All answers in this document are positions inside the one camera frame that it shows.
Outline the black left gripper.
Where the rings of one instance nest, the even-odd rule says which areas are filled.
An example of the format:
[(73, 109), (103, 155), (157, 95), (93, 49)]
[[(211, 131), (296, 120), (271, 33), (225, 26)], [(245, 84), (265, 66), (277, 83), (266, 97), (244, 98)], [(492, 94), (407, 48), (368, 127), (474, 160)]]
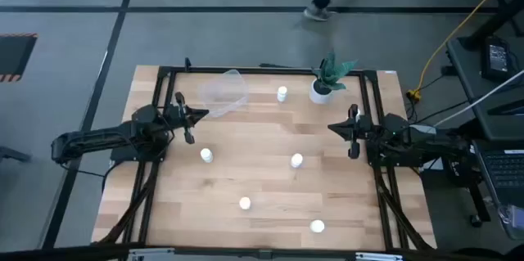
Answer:
[(185, 142), (187, 144), (194, 144), (195, 138), (192, 135), (192, 128), (208, 115), (209, 111), (187, 106), (185, 97), (181, 92), (176, 92), (174, 99), (176, 101), (175, 104), (169, 103), (167, 106), (164, 106), (164, 117), (171, 130), (182, 128)]

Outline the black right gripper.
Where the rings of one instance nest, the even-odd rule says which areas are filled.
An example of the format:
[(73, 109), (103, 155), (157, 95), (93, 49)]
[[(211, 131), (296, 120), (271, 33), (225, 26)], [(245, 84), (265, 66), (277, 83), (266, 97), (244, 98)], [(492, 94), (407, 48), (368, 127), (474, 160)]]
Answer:
[(344, 141), (350, 141), (349, 157), (358, 159), (360, 154), (358, 139), (368, 138), (373, 131), (373, 121), (369, 115), (362, 115), (356, 104), (350, 106), (348, 118), (340, 123), (329, 124), (327, 127)]

